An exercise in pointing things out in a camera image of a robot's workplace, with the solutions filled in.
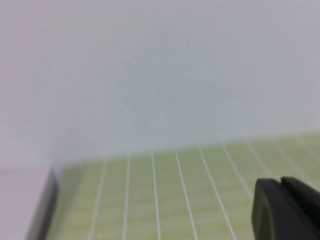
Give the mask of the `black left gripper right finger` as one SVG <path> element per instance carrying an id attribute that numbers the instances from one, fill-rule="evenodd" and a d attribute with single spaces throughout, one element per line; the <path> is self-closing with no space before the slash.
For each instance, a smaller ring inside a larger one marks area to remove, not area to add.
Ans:
<path id="1" fill-rule="evenodd" d="M 302 223 L 320 239 L 320 192 L 293 176 L 280 178 L 280 185 Z"/>

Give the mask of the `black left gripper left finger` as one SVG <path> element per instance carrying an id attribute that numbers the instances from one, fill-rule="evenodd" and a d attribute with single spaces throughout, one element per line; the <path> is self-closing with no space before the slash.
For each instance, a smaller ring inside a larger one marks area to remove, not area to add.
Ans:
<path id="1" fill-rule="evenodd" d="M 297 240 L 299 218 L 280 183 L 259 178 L 255 183 L 251 222 L 256 240 Z"/>

